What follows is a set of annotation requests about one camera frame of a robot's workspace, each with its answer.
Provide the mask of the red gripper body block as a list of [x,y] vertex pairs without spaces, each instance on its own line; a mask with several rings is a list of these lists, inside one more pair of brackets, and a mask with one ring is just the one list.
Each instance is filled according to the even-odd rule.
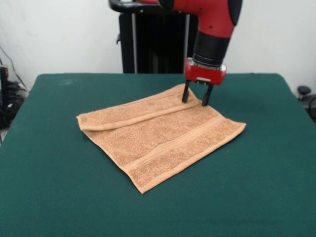
[[226,76],[227,67],[209,67],[196,63],[191,57],[188,57],[184,66],[185,80],[193,82],[205,82],[213,85],[220,85]]

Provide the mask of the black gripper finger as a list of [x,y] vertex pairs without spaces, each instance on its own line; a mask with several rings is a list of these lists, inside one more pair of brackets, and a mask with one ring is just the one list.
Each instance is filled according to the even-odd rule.
[[210,85],[208,86],[208,89],[207,89],[207,91],[206,91],[206,93],[205,93],[205,95],[204,95],[204,97],[203,97],[203,100],[202,100],[202,106],[203,106],[203,107],[205,107],[205,106],[208,105],[208,103],[209,103],[209,98],[210,98],[210,95],[211,95],[212,90],[213,90],[213,85],[210,84]]
[[188,97],[189,97],[189,86],[190,86],[190,81],[186,80],[185,87],[184,87],[184,92],[182,96],[182,102],[187,103]]

